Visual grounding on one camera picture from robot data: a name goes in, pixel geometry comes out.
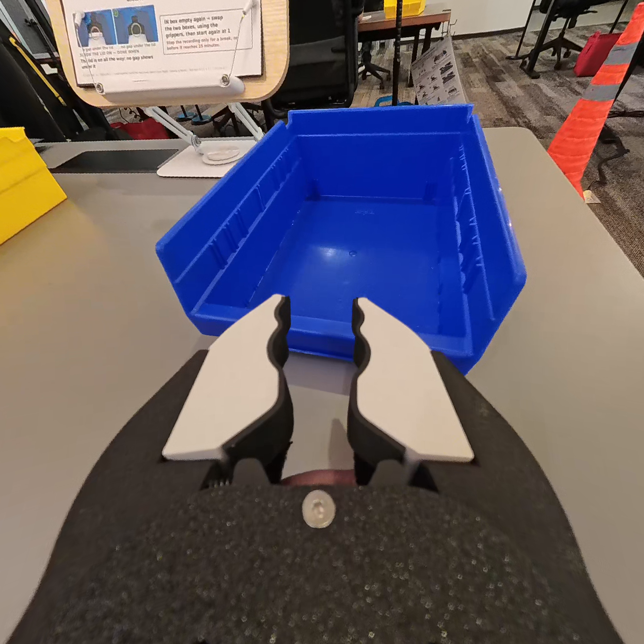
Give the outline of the black office chair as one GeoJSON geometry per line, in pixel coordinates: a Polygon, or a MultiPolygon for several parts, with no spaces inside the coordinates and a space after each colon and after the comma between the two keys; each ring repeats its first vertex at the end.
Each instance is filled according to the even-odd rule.
{"type": "Polygon", "coordinates": [[[298,109],[350,108],[358,85],[358,17],[364,1],[289,1],[289,63],[262,101],[267,128],[298,109]]]}
{"type": "Polygon", "coordinates": [[[552,56],[556,59],[554,69],[560,70],[564,60],[568,59],[572,53],[582,51],[583,46],[569,40],[566,34],[569,29],[575,28],[581,16],[591,13],[592,10],[590,1],[534,1],[531,11],[534,9],[543,16],[542,26],[537,33],[535,43],[527,53],[521,53],[530,21],[530,17],[528,17],[521,32],[516,53],[508,55],[506,58],[519,61],[520,69],[530,79],[537,80],[540,78],[540,74],[535,68],[541,53],[551,51],[552,56]],[[563,21],[559,33],[556,37],[548,39],[553,24],[558,20],[563,21]]]}

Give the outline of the black and yellow jacket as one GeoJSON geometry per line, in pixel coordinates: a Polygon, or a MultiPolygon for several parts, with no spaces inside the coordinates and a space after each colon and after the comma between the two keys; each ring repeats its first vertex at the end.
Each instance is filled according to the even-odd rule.
{"type": "Polygon", "coordinates": [[[44,142],[116,139],[103,111],[80,99],[64,75],[46,74],[3,21],[1,127],[23,127],[44,142]]]}

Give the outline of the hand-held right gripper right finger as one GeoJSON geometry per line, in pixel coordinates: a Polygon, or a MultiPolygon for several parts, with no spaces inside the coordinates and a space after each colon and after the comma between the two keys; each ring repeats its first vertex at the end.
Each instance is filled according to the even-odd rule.
{"type": "Polygon", "coordinates": [[[356,372],[347,437],[358,485],[413,482],[425,463],[474,463],[430,347],[366,297],[352,304],[356,372]]]}

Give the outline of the printed instruction sheet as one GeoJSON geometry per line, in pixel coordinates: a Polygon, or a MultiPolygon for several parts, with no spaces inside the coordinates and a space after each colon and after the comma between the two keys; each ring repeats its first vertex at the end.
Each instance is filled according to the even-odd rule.
{"type": "Polygon", "coordinates": [[[76,80],[103,95],[262,73],[261,1],[62,1],[76,80]]]}

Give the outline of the laminated floor sheet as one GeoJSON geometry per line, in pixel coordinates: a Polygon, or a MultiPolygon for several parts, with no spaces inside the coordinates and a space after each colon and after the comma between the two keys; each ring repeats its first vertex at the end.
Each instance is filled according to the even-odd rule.
{"type": "Polygon", "coordinates": [[[444,36],[412,63],[415,99],[421,106],[467,103],[451,36],[444,36]]]}

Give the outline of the black pole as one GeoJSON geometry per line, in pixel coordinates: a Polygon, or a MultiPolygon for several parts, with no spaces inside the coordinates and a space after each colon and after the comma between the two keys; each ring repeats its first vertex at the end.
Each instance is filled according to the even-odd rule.
{"type": "Polygon", "coordinates": [[[391,87],[391,106],[398,105],[398,82],[400,75],[400,44],[403,19],[403,0],[396,1],[395,13],[395,38],[393,40],[393,68],[392,68],[392,87],[391,87]]]}

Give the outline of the white stand base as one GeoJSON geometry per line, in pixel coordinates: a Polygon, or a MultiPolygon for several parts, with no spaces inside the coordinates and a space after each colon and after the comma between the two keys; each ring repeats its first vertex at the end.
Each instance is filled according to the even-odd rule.
{"type": "Polygon", "coordinates": [[[239,138],[206,142],[159,107],[143,111],[187,144],[185,149],[159,166],[157,175],[162,178],[222,178],[254,147],[250,140],[239,138]]]}

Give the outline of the instruction sheet on stand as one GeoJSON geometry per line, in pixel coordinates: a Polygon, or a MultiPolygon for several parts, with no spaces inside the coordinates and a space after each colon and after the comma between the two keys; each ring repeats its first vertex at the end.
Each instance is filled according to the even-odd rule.
{"type": "Polygon", "coordinates": [[[94,107],[178,106],[181,103],[260,101],[271,97],[282,84],[288,68],[288,2],[262,3],[262,73],[245,76],[228,88],[190,86],[179,90],[145,90],[103,95],[93,84],[79,85],[76,80],[69,36],[61,1],[45,1],[57,52],[72,90],[94,107]]]}

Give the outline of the red bag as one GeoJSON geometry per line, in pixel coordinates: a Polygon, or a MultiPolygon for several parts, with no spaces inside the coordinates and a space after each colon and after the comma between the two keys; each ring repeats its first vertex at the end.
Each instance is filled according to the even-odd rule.
{"type": "Polygon", "coordinates": [[[608,58],[621,33],[592,34],[576,59],[573,71],[577,77],[593,77],[608,58]]]}
{"type": "Polygon", "coordinates": [[[115,136],[122,140],[157,141],[171,138],[165,127],[152,118],[140,122],[114,122],[111,128],[115,136]]]}

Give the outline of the yellow storage bin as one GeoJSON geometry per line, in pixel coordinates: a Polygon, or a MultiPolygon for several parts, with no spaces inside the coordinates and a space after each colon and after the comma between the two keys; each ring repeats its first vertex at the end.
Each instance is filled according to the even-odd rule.
{"type": "Polygon", "coordinates": [[[1,128],[1,244],[66,199],[24,128],[1,128]]]}

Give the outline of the blue storage bin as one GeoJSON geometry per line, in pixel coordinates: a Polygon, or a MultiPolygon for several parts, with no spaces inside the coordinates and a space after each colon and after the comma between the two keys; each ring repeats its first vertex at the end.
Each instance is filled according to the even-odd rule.
{"type": "Polygon", "coordinates": [[[471,104],[291,111],[156,254],[204,335],[281,294],[290,350],[351,360],[366,297],[463,374],[527,278],[471,104]]]}

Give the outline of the orange traffic cone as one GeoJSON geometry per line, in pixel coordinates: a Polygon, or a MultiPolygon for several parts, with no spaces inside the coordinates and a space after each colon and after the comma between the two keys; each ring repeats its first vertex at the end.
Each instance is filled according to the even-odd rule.
{"type": "Polygon", "coordinates": [[[582,189],[584,172],[610,110],[629,74],[642,36],[643,3],[640,3],[547,150],[582,201],[585,201],[582,189]]]}

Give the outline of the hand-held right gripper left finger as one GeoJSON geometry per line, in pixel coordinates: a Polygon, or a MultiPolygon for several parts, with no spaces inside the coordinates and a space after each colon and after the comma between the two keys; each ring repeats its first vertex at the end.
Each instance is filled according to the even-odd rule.
{"type": "Polygon", "coordinates": [[[214,461],[232,473],[251,459],[280,483],[294,431],[283,370],[290,325],[290,298],[274,294],[213,342],[162,450],[166,461],[214,461]]]}

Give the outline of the background wooden desk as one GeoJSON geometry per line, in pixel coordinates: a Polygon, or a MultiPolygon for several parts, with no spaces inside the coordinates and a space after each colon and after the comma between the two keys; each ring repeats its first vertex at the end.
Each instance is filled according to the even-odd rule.
{"type": "MultiPolygon", "coordinates": [[[[414,62],[418,54],[425,53],[429,49],[432,31],[438,30],[444,24],[449,24],[450,18],[451,10],[443,8],[441,3],[426,4],[424,12],[421,15],[402,18],[400,64],[403,38],[413,37],[414,39],[412,49],[412,62],[414,62]]],[[[365,49],[366,43],[393,41],[394,37],[395,20],[385,19],[383,9],[374,10],[365,8],[362,14],[360,14],[358,18],[358,43],[361,44],[362,51],[365,49]]],[[[367,75],[375,77],[379,81],[381,90],[385,89],[385,81],[380,73],[385,73],[392,87],[392,69],[388,70],[375,66],[369,55],[362,57],[361,64],[359,65],[359,73],[363,78],[366,78],[367,75]]]]}

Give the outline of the background yellow bin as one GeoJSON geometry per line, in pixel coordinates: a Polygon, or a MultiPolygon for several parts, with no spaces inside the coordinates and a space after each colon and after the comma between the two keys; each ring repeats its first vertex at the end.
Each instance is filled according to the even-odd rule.
{"type": "MultiPolygon", "coordinates": [[[[421,0],[421,1],[404,0],[404,1],[401,1],[401,3],[402,3],[401,16],[403,18],[416,17],[418,15],[421,15],[424,12],[425,5],[426,5],[425,0],[421,0]]],[[[385,19],[395,20],[397,17],[397,7],[398,7],[398,1],[384,0],[383,12],[384,12],[385,19]]]]}

